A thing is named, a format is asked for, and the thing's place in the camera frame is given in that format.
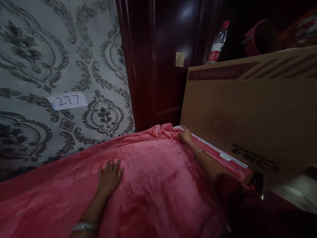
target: wallpaper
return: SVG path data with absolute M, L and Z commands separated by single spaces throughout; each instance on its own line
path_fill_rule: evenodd
M 88 106 L 47 97 L 82 91 Z M 0 0 L 0 180 L 134 132 L 114 0 Z

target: wooden door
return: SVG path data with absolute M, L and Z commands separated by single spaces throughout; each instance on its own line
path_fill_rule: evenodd
M 187 69 L 207 55 L 218 1 L 117 0 L 136 131 L 179 124 Z M 175 67 L 176 52 L 184 67 Z

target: floor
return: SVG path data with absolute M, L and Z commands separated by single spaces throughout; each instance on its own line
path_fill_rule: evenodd
M 271 191 L 304 211 L 317 213 L 317 168 L 310 167 L 291 181 L 275 185 Z

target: silver bracelet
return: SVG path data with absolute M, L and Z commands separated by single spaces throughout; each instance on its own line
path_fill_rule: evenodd
M 194 153 L 194 158 L 195 158 L 195 155 L 199 152 L 205 152 L 204 150 L 197 150 L 195 153 Z
M 79 231 L 79 230 L 91 230 L 96 231 L 98 229 L 98 226 L 95 224 L 90 224 L 86 222 L 79 222 L 76 225 L 74 225 L 72 231 Z

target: bottle label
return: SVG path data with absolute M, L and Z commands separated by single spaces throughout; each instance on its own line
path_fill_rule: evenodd
M 213 44 L 207 61 L 217 61 L 223 46 L 224 45 L 222 43 Z

